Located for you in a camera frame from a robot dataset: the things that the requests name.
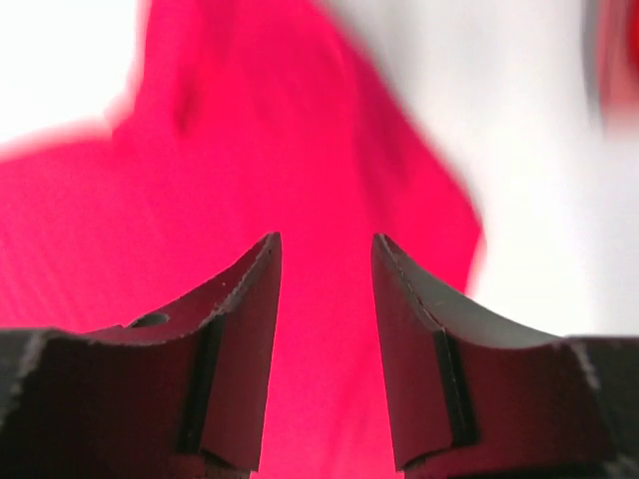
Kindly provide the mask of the magenta pink t shirt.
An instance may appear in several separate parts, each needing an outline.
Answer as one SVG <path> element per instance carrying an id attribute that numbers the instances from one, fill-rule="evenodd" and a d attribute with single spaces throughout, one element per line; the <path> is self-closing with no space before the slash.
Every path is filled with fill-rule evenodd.
<path id="1" fill-rule="evenodd" d="M 391 478 L 371 237 L 465 290 L 480 228 L 371 65 L 308 1 L 155 1 L 133 110 L 1 165 L 1 317 L 96 329 L 270 231 L 284 257 L 264 478 Z"/>

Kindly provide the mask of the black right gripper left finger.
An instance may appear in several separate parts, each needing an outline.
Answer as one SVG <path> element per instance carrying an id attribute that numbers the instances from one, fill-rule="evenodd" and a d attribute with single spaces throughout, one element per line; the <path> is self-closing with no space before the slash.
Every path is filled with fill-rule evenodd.
<path id="1" fill-rule="evenodd" d="M 5 478 L 246 478 L 260 464 L 277 233 L 123 327 L 1 333 Z"/>

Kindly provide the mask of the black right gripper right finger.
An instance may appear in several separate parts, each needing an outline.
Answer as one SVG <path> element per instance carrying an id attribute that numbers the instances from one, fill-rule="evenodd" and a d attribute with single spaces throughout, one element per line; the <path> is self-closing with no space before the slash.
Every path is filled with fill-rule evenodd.
<path id="1" fill-rule="evenodd" d="M 634 478 L 638 341 L 559 337 L 422 269 L 385 235 L 371 272 L 394 463 L 407 478 Z"/>

